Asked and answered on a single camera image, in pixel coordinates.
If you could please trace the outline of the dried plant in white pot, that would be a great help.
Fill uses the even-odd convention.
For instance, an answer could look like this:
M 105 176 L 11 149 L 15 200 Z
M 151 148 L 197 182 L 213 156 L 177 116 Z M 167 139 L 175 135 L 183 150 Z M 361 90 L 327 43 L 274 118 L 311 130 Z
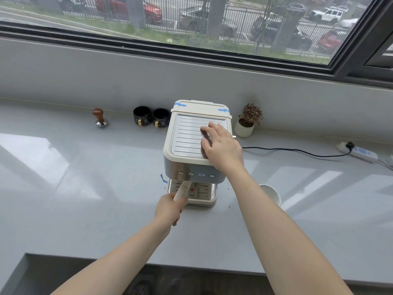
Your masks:
M 260 125 L 262 119 L 263 112 L 260 107 L 253 103 L 246 104 L 235 124 L 236 136 L 241 138 L 249 137 L 253 132 L 254 126 Z

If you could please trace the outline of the person's left hand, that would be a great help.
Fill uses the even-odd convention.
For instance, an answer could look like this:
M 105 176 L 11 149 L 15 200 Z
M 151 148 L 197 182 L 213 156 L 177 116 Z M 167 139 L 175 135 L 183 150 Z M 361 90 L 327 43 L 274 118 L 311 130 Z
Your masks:
M 160 231 L 167 236 L 172 227 L 176 226 L 181 213 L 174 205 L 175 193 L 168 193 L 161 196 L 156 205 L 155 218 L 153 223 L 160 228 Z

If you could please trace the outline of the cream espresso machine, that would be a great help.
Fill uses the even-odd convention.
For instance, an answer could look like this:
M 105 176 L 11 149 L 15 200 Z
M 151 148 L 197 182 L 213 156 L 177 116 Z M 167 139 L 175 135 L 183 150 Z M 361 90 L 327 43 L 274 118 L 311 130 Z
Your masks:
M 176 193 L 183 181 L 193 182 L 188 192 L 188 205 L 212 207 L 217 201 L 218 184 L 225 175 L 218 171 L 201 152 L 202 126 L 209 122 L 222 125 L 232 133 L 232 116 L 219 112 L 226 105 L 197 100 L 178 100 L 187 106 L 174 106 L 164 143 L 164 167 L 168 193 Z

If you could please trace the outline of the red car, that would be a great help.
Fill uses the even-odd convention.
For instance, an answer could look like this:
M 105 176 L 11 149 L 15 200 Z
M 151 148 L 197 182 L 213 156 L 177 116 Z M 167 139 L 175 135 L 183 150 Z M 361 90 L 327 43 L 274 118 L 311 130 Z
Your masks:
M 105 17 L 111 17 L 126 21 L 129 19 L 126 0 L 95 0 L 95 7 L 99 13 Z M 147 24 L 160 24 L 163 20 L 161 9 L 152 4 L 143 1 L 144 13 Z
M 321 54 L 335 54 L 341 46 L 341 43 L 346 39 L 348 30 L 331 29 L 322 34 L 317 41 L 317 49 Z

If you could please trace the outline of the white power strip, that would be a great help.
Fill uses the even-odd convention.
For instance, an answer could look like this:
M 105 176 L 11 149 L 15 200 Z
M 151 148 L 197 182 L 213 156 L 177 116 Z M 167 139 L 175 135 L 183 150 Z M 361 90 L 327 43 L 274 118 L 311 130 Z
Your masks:
M 366 150 L 364 148 L 355 146 L 353 151 L 349 153 L 348 149 L 346 148 L 346 142 L 341 142 L 337 145 L 337 150 L 343 154 L 351 155 L 353 157 L 362 159 L 366 162 L 375 163 L 378 161 L 378 155 L 375 152 Z

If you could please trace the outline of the person's right forearm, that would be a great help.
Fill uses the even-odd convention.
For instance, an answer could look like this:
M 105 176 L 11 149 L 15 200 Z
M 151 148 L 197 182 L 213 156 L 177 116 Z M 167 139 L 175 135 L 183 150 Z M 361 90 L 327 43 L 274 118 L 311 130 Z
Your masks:
M 275 295 L 353 295 L 304 231 L 241 163 L 222 169 L 236 194 L 255 251 Z

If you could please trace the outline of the white paper cup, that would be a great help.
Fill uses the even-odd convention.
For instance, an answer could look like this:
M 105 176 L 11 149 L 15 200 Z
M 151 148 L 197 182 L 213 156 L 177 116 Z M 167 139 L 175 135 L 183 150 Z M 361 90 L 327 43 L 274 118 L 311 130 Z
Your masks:
M 281 206 L 281 196 L 272 186 L 267 184 L 259 184 L 259 186 L 274 203 Z

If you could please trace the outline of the cream portafilter handle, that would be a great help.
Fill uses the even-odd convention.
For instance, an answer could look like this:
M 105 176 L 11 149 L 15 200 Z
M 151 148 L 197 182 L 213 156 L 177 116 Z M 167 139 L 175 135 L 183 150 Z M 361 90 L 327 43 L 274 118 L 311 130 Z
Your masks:
M 176 191 L 176 194 L 173 198 L 174 201 L 179 201 L 183 198 L 188 198 L 188 192 L 189 192 L 189 188 L 192 185 L 193 182 L 190 181 L 183 181 L 180 185 L 180 187 L 178 188 L 178 190 Z

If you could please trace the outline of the person's right hand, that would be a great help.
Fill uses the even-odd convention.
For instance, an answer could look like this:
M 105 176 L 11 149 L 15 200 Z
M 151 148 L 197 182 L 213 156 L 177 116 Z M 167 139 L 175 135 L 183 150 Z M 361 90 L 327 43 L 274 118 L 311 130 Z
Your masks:
M 204 133 L 201 143 L 212 143 L 209 161 L 217 170 L 227 177 L 246 171 L 240 144 L 222 125 L 209 122 L 208 126 L 202 126 L 200 130 Z

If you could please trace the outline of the wooden handled coffee tamper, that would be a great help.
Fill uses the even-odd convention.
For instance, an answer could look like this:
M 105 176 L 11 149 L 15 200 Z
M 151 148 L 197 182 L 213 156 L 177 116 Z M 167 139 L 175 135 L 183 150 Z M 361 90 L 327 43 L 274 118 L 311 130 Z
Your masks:
M 108 120 L 104 117 L 104 113 L 103 113 L 102 109 L 94 108 L 92 110 L 92 114 L 96 117 L 95 124 L 99 128 L 104 128 L 104 127 L 106 127 L 109 124 Z

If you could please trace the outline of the black metal fence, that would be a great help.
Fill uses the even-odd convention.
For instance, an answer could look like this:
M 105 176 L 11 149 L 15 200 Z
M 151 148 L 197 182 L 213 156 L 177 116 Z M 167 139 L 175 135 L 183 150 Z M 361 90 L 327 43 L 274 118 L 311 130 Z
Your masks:
M 134 28 L 129 19 L 126 21 L 105 17 L 95 7 L 95 0 L 0 0 L 0 21 L 21 24 L 59 27 L 61 29 L 80 30 L 89 33 L 101 33 L 130 39 L 140 39 L 168 44 L 188 45 L 195 48 L 214 49 L 240 54 L 255 54 L 263 57 L 300 60 L 327 64 L 327 58 L 334 54 L 321 54 L 317 49 L 317 41 L 322 34 L 331 29 L 348 30 L 350 33 L 354 23 L 342 27 L 338 22 L 334 25 L 310 21 L 302 17 L 297 24 L 300 31 L 309 35 L 313 43 L 308 51 L 288 48 L 284 53 L 275 53 L 271 45 L 263 44 L 263 34 L 267 22 L 281 19 L 274 13 L 274 7 L 282 3 L 298 0 L 268 0 L 262 8 L 241 8 L 227 0 L 224 17 L 238 25 L 234 38 L 208 37 L 203 33 L 194 33 L 178 28 L 179 9 L 192 6 L 208 7 L 210 0 L 144 0 L 158 6 L 163 15 L 162 23 L 147 24 L 145 28 Z M 263 30 L 256 42 L 248 40 L 253 22 L 262 16 Z

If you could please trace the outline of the person's left forearm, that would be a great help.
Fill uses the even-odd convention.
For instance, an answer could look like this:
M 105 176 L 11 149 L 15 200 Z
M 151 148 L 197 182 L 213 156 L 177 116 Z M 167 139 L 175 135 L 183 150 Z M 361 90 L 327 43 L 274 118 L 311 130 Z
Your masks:
M 69 278 L 51 295 L 122 295 L 168 236 L 171 226 L 155 218 L 124 243 Z

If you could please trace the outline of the dark car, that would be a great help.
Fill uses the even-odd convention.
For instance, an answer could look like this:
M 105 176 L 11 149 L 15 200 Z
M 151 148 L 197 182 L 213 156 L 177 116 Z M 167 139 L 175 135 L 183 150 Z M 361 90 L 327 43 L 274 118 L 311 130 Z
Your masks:
M 253 22 L 248 35 L 249 41 L 252 42 L 257 41 L 259 35 L 262 33 L 263 30 L 263 22 L 264 19 L 262 16 L 258 17 Z M 280 19 L 271 19 L 267 22 L 263 34 L 263 44 L 267 44 L 267 45 L 273 44 L 280 26 L 281 26 Z M 299 28 L 295 28 L 294 33 L 292 34 L 292 37 L 290 38 L 290 41 L 288 43 L 288 48 L 308 51 L 310 50 L 312 43 L 313 41 L 309 37 L 309 35 L 300 31 Z

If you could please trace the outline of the person's dark shoe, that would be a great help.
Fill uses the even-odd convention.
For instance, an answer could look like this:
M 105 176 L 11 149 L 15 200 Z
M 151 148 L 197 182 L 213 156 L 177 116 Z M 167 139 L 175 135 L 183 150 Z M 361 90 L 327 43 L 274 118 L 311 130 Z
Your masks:
M 153 295 L 153 276 L 137 276 L 130 283 L 124 295 Z

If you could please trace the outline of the grey tree trunk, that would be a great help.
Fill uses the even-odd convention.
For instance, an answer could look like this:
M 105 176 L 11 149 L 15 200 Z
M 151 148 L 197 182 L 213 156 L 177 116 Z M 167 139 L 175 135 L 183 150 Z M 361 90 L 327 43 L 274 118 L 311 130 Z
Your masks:
M 223 28 L 224 11 L 227 0 L 210 0 L 206 35 L 219 38 Z
M 141 29 L 146 27 L 144 0 L 126 0 L 130 24 Z
M 272 39 L 272 50 L 275 53 L 284 53 L 287 49 L 297 24 L 305 14 L 305 6 L 298 2 L 282 3 L 276 5 L 274 13 L 281 17 L 277 21 L 277 27 L 271 25 L 274 38 Z

